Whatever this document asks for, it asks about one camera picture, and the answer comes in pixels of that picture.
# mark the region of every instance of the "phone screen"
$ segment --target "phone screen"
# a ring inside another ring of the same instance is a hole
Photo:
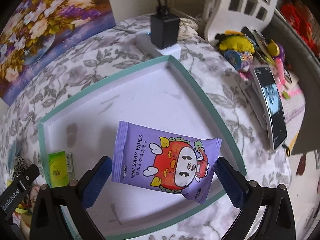
[[[265,101],[267,103],[269,116],[271,119],[273,144],[274,148],[276,149],[287,138],[287,129],[280,95],[269,67],[255,68],[254,71],[258,77]]]

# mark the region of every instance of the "black power adapter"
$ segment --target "black power adapter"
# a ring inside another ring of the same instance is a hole
[[[165,49],[177,43],[180,18],[169,12],[166,7],[157,8],[150,17],[151,42],[159,49]]]

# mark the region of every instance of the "floor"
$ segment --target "floor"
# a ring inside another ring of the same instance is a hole
[[[301,156],[292,155],[289,157],[292,170],[292,183],[288,192],[295,218],[297,240],[305,239],[308,232],[308,226],[305,228],[308,219],[310,214],[316,210],[320,201],[320,194],[317,194],[320,169],[316,169],[314,152],[307,153],[305,171],[302,176],[296,176]]]

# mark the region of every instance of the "canvas painting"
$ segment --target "canvas painting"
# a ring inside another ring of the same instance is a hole
[[[11,105],[52,60],[113,26],[109,0],[23,0],[0,35],[0,97]]]

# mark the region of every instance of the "green and yellow box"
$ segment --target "green and yellow box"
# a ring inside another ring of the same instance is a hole
[[[49,154],[49,170],[52,187],[63,187],[75,179],[72,154],[58,152]]]

